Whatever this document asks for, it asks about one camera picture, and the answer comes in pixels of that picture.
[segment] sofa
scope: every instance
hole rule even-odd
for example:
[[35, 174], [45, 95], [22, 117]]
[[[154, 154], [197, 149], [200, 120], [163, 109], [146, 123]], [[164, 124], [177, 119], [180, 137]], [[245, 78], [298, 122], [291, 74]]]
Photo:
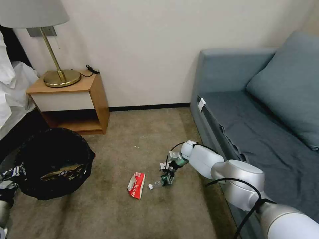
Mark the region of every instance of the sofa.
[[[314, 79], [319, 79], [316, 55], [319, 39], [298, 32], [279, 49], [202, 50], [190, 107], [206, 146], [225, 160], [245, 161], [263, 170], [265, 193], [272, 200], [295, 207], [319, 223], [319, 151], [303, 134], [311, 131], [312, 139], [317, 139], [318, 121], [303, 123], [319, 110], [319, 101], [309, 105], [303, 101], [318, 97], [313, 94], [318, 90]], [[306, 129], [300, 133], [303, 125]], [[229, 207], [238, 226], [247, 212]], [[241, 237], [264, 238], [255, 215]]]

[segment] bed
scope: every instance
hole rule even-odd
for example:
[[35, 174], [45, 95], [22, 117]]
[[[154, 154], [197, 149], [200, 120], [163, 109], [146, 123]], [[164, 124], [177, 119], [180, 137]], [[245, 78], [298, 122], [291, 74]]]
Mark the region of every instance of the bed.
[[[48, 128], [40, 113], [25, 95], [25, 90], [36, 79], [36, 72], [26, 56], [19, 40], [11, 28], [0, 26], [6, 45], [7, 55], [15, 72], [14, 84], [0, 82], [0, 95], [5, 95], [10, 107], [10, 116], [0, 124], [0, 163], [18, 148], [28, 137], [39, 130]], [[0, 104], [4, 114], [4, 104]]]

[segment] sofa armrest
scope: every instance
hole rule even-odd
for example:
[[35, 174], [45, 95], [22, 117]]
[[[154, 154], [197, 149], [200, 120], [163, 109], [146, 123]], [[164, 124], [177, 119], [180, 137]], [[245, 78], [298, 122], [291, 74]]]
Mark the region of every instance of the sofa armrest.
[[199, 54], [192, 101], [208, 92], [240, 91], [272, 59], [275, 48], [207, 49]]

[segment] blue pillow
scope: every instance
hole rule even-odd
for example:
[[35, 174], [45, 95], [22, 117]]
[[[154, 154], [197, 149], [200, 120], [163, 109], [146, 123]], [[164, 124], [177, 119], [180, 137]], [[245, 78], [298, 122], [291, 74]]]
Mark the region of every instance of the blue pillow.
[[246, 89], [319, 149], [319, 37], [292, 33]]

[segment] white drawer panel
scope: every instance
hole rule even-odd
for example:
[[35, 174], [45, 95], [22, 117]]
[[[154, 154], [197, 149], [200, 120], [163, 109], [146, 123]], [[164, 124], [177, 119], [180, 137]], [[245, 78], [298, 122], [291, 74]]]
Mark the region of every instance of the white drawer panel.
[[32, 94], [40, 111], [94, 109], [89, 92]]

